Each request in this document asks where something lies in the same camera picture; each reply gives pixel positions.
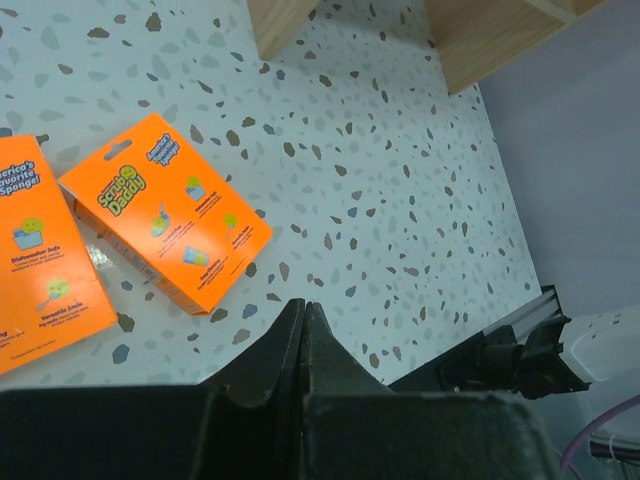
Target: wooden shelf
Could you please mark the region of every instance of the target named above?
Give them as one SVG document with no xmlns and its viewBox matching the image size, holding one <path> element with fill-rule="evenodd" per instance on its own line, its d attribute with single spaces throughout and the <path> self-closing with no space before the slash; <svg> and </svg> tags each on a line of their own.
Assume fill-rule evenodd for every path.
<svg viewBox="0 0 640 480">
<path fill-rule="evenodd" d="M 449 93 L 533 48 L 605 0 L 427 0 Z"/>
<path fill-rule="evenodd" d="M 258 55 L 271 60 L 320 0 L 248 0 Z"/>
<path fill-rule="evenodd" d="M 271 60 L 320 0 L 247 0 L 258 54 Z M 606 0 L 426 0 L 449 93 L 575 22 Z"/>
</svg>

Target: speckled surface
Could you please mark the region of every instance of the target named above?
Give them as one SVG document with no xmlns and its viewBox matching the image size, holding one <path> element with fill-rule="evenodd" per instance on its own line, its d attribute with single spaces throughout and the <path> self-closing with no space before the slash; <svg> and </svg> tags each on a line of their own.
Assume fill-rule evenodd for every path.
<svg viewBox="0 0 640 480">
<path fill-rule="evenodd" d="M 0 10 L 0 134 L 37 135 L 61 174 L 158 111 L 275 236 L 189 317 L 82 227 L 119 325 L 1 389 L 197 382 L 296 296 L 389 383 L 540 293 L 480 94 L 447 95 L 422 0 L 323 2 L 269 64 L 244 1 L 36 3 Z"/>
</svg>

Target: purple cable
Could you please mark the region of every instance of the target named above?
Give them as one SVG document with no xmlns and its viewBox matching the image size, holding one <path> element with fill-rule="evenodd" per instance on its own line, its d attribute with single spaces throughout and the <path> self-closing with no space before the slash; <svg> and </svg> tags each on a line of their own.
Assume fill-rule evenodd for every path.
<svg viewBox="0 0 640 480">
<path fill-rule="evenodd" d="M 551 446 L 551 449 L 556 452 L 556 454 L 562 458 L 562 452 L 560 450 L 558 450 L 556 447 L 554 447 L 553 445 Z M 580 473 L 580 470 L 578 470 L 576 468 L 576 466 L 573 463 L 569 463 L 569 470 L 571 470 L 573 472 L 573 474 L 576 476 L 576 478 L 578 480 L 584 480 L 584 477 L 582 476 L 582 474 Z"/>
<path fill-rule="evenodd" d="M 594 421 L 592 421 L 589 425 L 584 427 L 580 431 L 580 433 L 576 435 L 576 438 L 571 441 L 571 443 L 565 450 L 564 455 L 562 455 L 562 460 L 560 461 L 560 471 L 562 472 L 562 474 L 564 475 L 566 473 L 567 468 L 571 463 L 571 459 L 578 451 L 578 448 L 580 448 L 580 445 L 582 445 L 593 432 L 595 432 L 598 428 L 600 428 L 612 418 L 617 417 L 621 413 L 624 413 L 627 410 L 638 405 L 640 405 L 640 395 L 631 397 L 629 400 L 622 402 L 620 405 L 616 405 L 610 410 L 607 410 Z"/>
</svg>

